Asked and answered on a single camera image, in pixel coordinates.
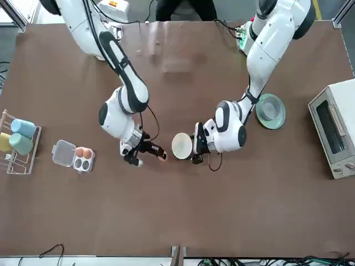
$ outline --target toaster oven door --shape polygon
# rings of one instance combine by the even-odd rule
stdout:
[[[354,147],[329,90],[311,103],[311,112],[330,163],[354,155]]]

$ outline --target person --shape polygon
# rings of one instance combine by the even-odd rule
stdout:
[[[213,0],[158,0],[156,6],[156,20],[170,21],[171,15],[182,1],[189,1],[203,21],[213,21],[217,19]]]

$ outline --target egg carton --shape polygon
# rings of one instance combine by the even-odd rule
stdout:
[[[52,148],[53,162],[64,167],[73,167],[79,173],[88,173],[93,169],[95,152],[92,149],[78,147],[90,151],[91,157],[78,156],[75,152],[77,147],[65,140],[58,140]]]
[[[86,157],[82,156],[79,157],[75,155],[74,161],[73,161],[73,168],[79,173],[85,172],[88,173],[93,169],[93,164],[94,164],[94,158],[95,158],[95,153],[92,149],[88,148],[83,148],[91,152],[91,157],[90,159],[87,159]]]

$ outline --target silver table leg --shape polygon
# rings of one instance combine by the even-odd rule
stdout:
[[[0,6],[8,14],[8,16],[15,22],[21,32],[26,30],[27,20],[16,9],[16,7],[9,0],[0,0]]]
[[[341,28],[341,21],[345,17],[345,15],[349,12],[351,7],[354,5],[355,0],[347,0],[345,4],[341,7],[339,12],[332,18],[333,26],[335,29]]]

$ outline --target toaster oven window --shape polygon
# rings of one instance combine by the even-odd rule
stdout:
[[[337,126],[335,125],[332,115],[328,108],[328,101],[324,101],[317,107],[317,114],[321,121],[324,133],[331,147],[332,153],[337,154],[345,150],[345,144],[340,136]]]

